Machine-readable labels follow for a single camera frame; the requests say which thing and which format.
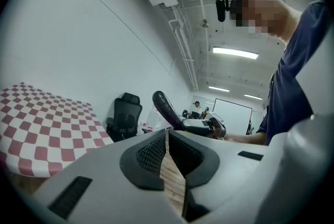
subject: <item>ceiling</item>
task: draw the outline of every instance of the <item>ceiling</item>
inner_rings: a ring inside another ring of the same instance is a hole
[[[225,22],[217,19],[216,0],[204,0],[206,18],[210,24],[209,52],[206,46],[205,30],[200,22],[203,19],[199,0],[182,0],[184,13],[188,15],[194,43],[192,53],[195,60],[199,89],[207,91],[208,84],[230,90],[233,96],[249,94],[265,98],[268,95],[269,79],[277,69],[285,45],[266,34],[253,33],[253,30],[235,27],[226,14]],[[288,5],[303,10],[311,0],[284,0]],[[234,49],[256,52],[256,60],[213,54],[214,46],[226,45]]]

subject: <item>ceiling light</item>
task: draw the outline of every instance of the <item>ceiling light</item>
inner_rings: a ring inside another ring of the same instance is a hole
[[[250,97],[250,98],[253,98],[253,99],[263,100],[263,98],[259,98],[259,97],[255,97],[255,96],[251,96],[251,95],[247,95],[247,94],[245,94],[244,96]]]
[[[211,87],[211,86],[209,86],[209,88],[229,92],[228,89],[216,88],[216,87]]]
[[[219,48],[219,47],[216,47],[216,46],[213,48],[213,53],[236,55],[236,56],[251,58],[251,59],[254,59],[254,60],[259,56],[259,54],[257,54],[257,53],[252,53],[252,52],[248,52],[248,51],[231,50],[231,49],[226,49],[226,48]]]

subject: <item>navy blue shirt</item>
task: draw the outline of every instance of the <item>navy blue shirt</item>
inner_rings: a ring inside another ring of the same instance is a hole
[[[296,75],[324,38],[331,13],[324,2],[310,4],[281,58],[269,99],[269,108],[257,132],[266,132],[269,145],[275,134],[287,132],[295,123],[312,115],[311,106]]]

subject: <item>checkered table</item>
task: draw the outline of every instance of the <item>checkered table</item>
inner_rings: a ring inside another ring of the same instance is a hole
[[[0,92],[0,165],[13,173],[48,178],[110,143],[89,103],[25,83]]]

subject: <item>screen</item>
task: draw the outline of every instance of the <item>screen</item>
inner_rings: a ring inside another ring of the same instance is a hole
[[[226,132],[245,135],[252,109],[239,104],[216,99],[213,112],[225,122]]]

